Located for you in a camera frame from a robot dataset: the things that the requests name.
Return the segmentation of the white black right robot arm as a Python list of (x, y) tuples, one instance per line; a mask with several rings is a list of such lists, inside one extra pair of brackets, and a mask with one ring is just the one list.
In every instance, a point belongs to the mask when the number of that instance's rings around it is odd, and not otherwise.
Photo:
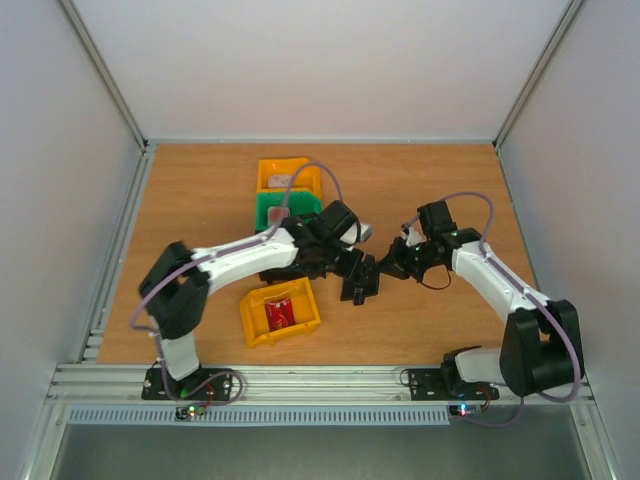
[(473, 287), (505, 326), (498, 349), (465, 347), (444, 355), (444, 390), (459, 397), (477, 384), (496, 384), (519, 397), (573, 400), (584, 376), (576, 307), (522, 280), (492, 250), (486, 230), (457, 226), (445, 199), (419, 207), (414, 220), (420, 227), (403, 225), (379, 263), (381, 273), (422, 283), (428, 270), (445, 267)]

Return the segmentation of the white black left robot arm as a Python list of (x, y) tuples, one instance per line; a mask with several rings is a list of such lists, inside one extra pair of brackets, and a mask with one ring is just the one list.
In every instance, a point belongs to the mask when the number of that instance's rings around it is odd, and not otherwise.
[(179, 398), (201, 386), (201, 362), (194, 331), (209, 296), (255, 274), (294, 267), (311, 278), (332, 273), (352, 283), (364, 281), (373, 264), (358, 249), (372, 235), (342, 201), (319, 213), (285, 215), (268, 229), (219, 246), (190, 249), (182, 242), (166, 247), (138, 287), (134, 313), (152, 319), (161, 371)]

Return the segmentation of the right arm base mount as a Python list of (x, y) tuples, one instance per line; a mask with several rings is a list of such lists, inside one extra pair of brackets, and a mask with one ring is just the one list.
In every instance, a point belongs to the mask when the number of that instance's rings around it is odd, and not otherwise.
[(399, 375), (412, 401), (484, 401), (498, 400), (497, 388), (487, 383), (464, 384), (450, 391), (439, 368), (407, 368)]

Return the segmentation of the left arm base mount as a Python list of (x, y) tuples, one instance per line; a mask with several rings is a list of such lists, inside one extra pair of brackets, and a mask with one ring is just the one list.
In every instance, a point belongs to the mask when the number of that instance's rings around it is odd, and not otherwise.
[(236, 385), (230, 370), (201, 367), (184, 379), (176, 380), (154, 366), (145, 373), (141, 398), (169, 401), (176, 397), (181, 401), (224, 402), (230, 400), (231, 388)]

